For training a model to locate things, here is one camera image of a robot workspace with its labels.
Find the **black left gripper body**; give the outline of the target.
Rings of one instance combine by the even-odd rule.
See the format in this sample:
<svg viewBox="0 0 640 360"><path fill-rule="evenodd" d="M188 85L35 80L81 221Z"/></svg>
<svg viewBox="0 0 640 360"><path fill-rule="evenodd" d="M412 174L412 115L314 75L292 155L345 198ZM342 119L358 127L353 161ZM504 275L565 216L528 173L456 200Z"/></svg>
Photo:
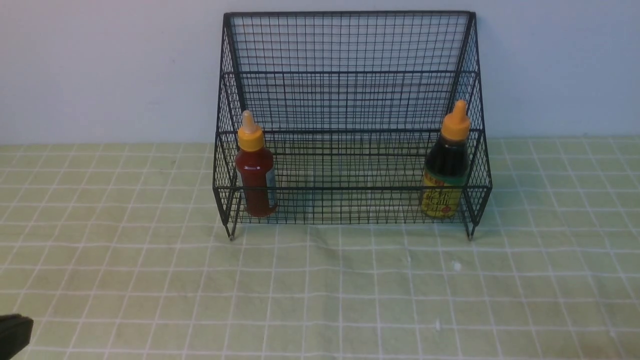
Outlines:
<svg viewBox="0 0 640 360"><path fill-rule="evenodd" d="M22 314L0 316L0 359L11 360L30 344L34 320Z"/></svg>

